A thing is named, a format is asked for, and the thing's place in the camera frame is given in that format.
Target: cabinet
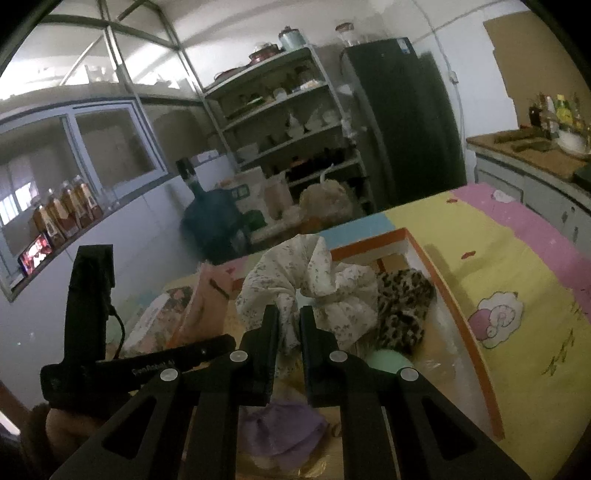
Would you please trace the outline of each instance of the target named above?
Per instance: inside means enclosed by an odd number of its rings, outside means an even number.
[[[480,154],[476,156],[475,173],[477,183],[487,183],[511,195],[560,231],[582,254],[591,258],[591,210],[546,182]]]

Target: condiment bottle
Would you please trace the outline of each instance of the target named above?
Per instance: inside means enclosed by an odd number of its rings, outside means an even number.
[[[574,127],[579,132],[585,133],[585,130],[586,130],[585,120],[583,120],[583,117],[581,116],[581,100],[579,99],[579,96],[576,93],[573,96],[572,111],[573,111]]]
[[[564,99],[564,95],[556,96],[556,116],[561,123],[573,126],[573,113],[570,111],[569,103]]]
[[[78,200],[85,206],[92,219],[96,220],[103,216],[103,210],[96,202],[95,196],[90,191],[90,187],[84,183],[80,175],[74,177],[74,192]]]
[[[554,107],[554,102],[552,101],[552,97],[548,95],[546,97],[546,108],[550,113],[550,117],[556,118],[556,108]],[[550,129],[550,139],[554,139],[558,137],[558,122],[553,121],[552,119],[548,120],[548,128]]]
[[[68,212],[76,218],[80,228],[85,228],[92,223],[91,215],[84,204],[80,202],[76,192],[67,180],[61,184],[61,201],[66,205]]]
[[[40,233],[47,235],[53,248],[60,248],[66,243],[66,239],[61,234],[53,218],[51,218],[47,208],[41,203],[39,195],[33,198],[31,203],[35,207],[35,211],[33,211],[33,222],[35,223],[35,226]]]
[[[64,203],[56,197],[52,189],[47,190],[47,195],[47,210],[64,236],[66,238],[73,237],[79,230],[76,215],[68,212]]]

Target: shelf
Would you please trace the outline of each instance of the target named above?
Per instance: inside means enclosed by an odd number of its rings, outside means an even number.
[[[315,90],[319,90],[321,88],[325,88],[328,87],[328,83],[326,82],[320,82],[319,85],[316,85],[315,87],[310,87],[304,90],[299,90],[296,93],[291,93],[287,96],[287,98],[284,98],[283,100],[276,100],[275,102],[271,102],[268,103],[266,105],[263,105],[262,107],[259,107],[253,111],[251,111],[250,113],[247,113],[246,115],[240,117],[237,120],[234,120],[232,123],[227,124],[227,126],[225,126],[222,131],[223,132],[227,132],[228,130],[232,130],[233,128],[236,128],[238,125],[246,122],[247,120],[250,120],[253,117],[256,117],[257,115],[260,115],[263,112],[266,112],[267,110],[272,109],[273,107],[276,107],[278,105],[281,105],[282,103],[288,102],[296,97],[299,97],[301,95],[305,95],[306,93],[311,93],[314,92]]]
[[[351,160],[346,160],[346,161],[344,161],[343,163],[339,163],[338,165],[335,165],[335,166],[334,166],[334,167],[333,167],[333,168],[332,168],[332,169],[329,171],[329,174],[333,173],[334,171],[342,170],[343,168],[347,168],[347,167],[350,167],[350,166],[352,166],[352,165],[356,165],[356,164],[358,164],[358,163],[359,163],[359,159],[358,159],[358,158],[352,158]],[[314,180],[315,178],[318,178],[318,177],[320,177],[320,175],[322,175],[322,172],[324,172],[325,170],[326,170],[326,169],[324,169],[324,170],[319,170],[319,171],[316,171],[316,172],[314,172],[314,173],[312,173],[312,174],[308,175],[307,177],[304,177],[303,179],[294,180],[294,181],[292,181],[292,182],[289,182],[289,183],[287,184],[287,186],[288,186],[289,188],[292,188],[292,187],[296,187],[296,186],[298,186],[298,185],[301,185],[302,183],[306,183],[307,181]]]
[[[264,75],[273,69],[288,64],[289,62],[304,59],[308,56],[311,57],[310,48],[308,46],[279,53],[270,59],[260,61],[259,63],[256,63],[253,66],[248,67],[236,75],[228,78],[227,80],[224,80],[222,83],[205,90],[204,95],[206,98],[220,98],[227,91],[239,87],[240,85],[244,85],[256,77],[260,77],[261,75]]]
[[[240,162],[238,164],[238,166],[243,167],[245,165],[250,165],[251,163],[257,162],[260,159],[266,157],[267,155],[279,152],[279,150],[282,150],[285,147],[289,147],[290,145],[293,145],[294,143],[298,143],[299,141],[305,140],[306,138],[310,138],[310,137],[313,137],[314,135],[321,134],[322,132],[327,132],[328,130],[332,130],[333,128],[340,128],[340,123],[327,125],[326,127],[320,128],[319,130],[314,130],[312,132],[308,132],[299,138],[292,138],[291,140],[289,140],[287,142],[284,142],[280,145],[270,148],[269,150],[265,150],[264,152],[261,152],[252,160],[246,160],[246,161]]]

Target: cartoon sheep print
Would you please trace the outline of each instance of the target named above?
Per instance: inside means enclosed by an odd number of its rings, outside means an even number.
[[[517,299],[517,292],[498,291],[480,301],[468,324],[482,346],[494,348],[519,328],[522,313],[523,303]]]

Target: white bowl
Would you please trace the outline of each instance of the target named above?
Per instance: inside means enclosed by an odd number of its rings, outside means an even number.
[[[258,144],[251,143],[248,145],[244,145],[236,150],[236,155],[241,160],[254,160],[258,156]]]
[[[565,130],[558,131],[558,146],[579,154],[587,151],[587,142],[581,135]]]

